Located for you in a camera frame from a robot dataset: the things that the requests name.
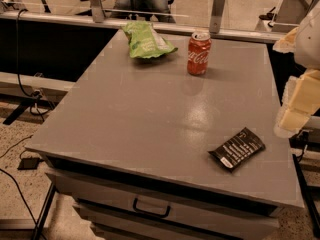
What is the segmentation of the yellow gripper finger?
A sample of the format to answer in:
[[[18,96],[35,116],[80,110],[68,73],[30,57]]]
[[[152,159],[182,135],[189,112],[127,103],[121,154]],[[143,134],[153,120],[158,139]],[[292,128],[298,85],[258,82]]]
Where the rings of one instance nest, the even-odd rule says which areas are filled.
[[[280,138],[297,134],[320,109],[320,71],[307,69],[300,77],[290,76],[276,116],[274,133]]]
[[[298,32],[298,28],[292,29],[284,37],[280,38],[273,45],[273,50],[279,53],[294,53],[295,52],[295,39]]]

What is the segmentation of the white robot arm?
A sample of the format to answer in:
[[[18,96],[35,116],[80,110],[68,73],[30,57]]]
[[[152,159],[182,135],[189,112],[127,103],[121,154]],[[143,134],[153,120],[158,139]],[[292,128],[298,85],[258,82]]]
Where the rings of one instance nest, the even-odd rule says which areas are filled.
[[[279,39],[273,50],[292,52],[294,61],[306,68],[301,76],[289,77],[276,116],[275,134],[290,138],[320,109],[320,4],[311,9],[299,26]]]

